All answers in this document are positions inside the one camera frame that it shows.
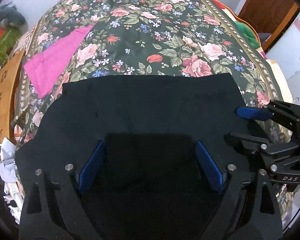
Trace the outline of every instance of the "wooden bed frame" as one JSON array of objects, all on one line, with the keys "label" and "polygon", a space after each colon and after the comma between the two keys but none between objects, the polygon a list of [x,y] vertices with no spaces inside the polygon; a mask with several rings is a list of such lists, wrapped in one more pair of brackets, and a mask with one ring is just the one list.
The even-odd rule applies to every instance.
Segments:
[{"label": "wooden bed frame", "polygon": [[14,129],[10,126],[10,122],[14,118],[14,96],[19,84],[24,53],[24,49],[18,52],[0,70],[0,143],[4,137],[14,142]]}]

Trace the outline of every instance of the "black cloth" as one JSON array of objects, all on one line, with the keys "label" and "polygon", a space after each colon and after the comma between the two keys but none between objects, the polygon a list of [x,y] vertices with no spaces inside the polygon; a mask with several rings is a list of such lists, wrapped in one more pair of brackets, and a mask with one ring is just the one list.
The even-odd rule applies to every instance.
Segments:
[{"label": "black cloth", "polygon": [[106,154],[82,194],[108,239],[196,239],[218,205],[194,155],[201,141],[225,165],[253,171],[224,135],[264,135],[235,109],[245,106],[230,74],[202,78],[106,76],[66,83],[34,139],[16,154],[26,196],[34,168],[57,180],[58,169],[87,162],[100,140]]}]

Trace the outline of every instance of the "blue gripper pad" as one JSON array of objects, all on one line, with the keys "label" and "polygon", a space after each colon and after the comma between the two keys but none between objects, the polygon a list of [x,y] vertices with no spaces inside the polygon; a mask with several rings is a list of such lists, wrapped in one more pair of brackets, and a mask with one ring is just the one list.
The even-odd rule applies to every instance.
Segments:
[{"label": "blue gripper pad", "polygon": [[237,116],[249,120],[267,121],[272,118],[272,113],[264,108],[239,107],[236,113]]},{"label": "blue gripper pad", "polygon": [[78,191],[83,193],[84,191],[89,190],[93,180],[100,169],[101,164],[106,152],[106,145],[104,142],[100,142],[89,161],[82,169],[79,176],[79,187]]},{"label": "blue gripper pad", "polygon": [[201,142],[195,145],[195,155],[213,190],[224,191],[223,175]]}]

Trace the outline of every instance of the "folded pink fabric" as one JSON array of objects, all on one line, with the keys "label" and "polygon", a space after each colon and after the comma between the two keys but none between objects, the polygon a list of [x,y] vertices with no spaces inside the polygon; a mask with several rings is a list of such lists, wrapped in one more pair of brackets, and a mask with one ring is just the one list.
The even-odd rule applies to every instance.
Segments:
[{"label": "folded pink fabric", "polygon": [[58,77],[64,72],[80,43],[91,30],[92,25],[80,27],[60,39],[45,51],[34,55],[24,69],[39,98],[52,91]]}]

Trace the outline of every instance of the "silver bolt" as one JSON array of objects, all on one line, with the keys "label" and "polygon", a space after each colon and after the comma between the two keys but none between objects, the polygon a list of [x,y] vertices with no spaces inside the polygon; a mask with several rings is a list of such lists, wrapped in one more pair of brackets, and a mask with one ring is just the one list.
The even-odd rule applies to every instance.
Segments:
[{"label": "silver bolt", "polygon": [[40,175],[42,173],[42,170],[41,169],[37,169],[36,171],[35,171],[35,174],[38,176],[38,175]]},{"label": "silver bolt", "polygon": [[273,164],[271,165],[271,171],[276,172],[277,171],[277,165]]},{"label": "silver bolt", "polygon": [[70,171],[70,170],[72,170],[73,169],[73,164],[67,164],[66,166],[65,166],[65,169],[66,169],[66,171]]},{"label": "silver bolt", "polygon": [[260,173],[262,176],[265,176],[265,175],[267,174],[267,172],[266,172],[264,169],[259,170],[259,173]]},{"label": "silver bolt", "polygon": [[261,149],[266,150],[267,148],[268,146],[265,143],[261,144]]},{"label": "silver bolt", "polygon": [[229,164],[229,165],[228,165],[228,169],[229,169],[230,171],[234,171],[236,168],[237,168],[237,167],[236,167],[234,164]]}]

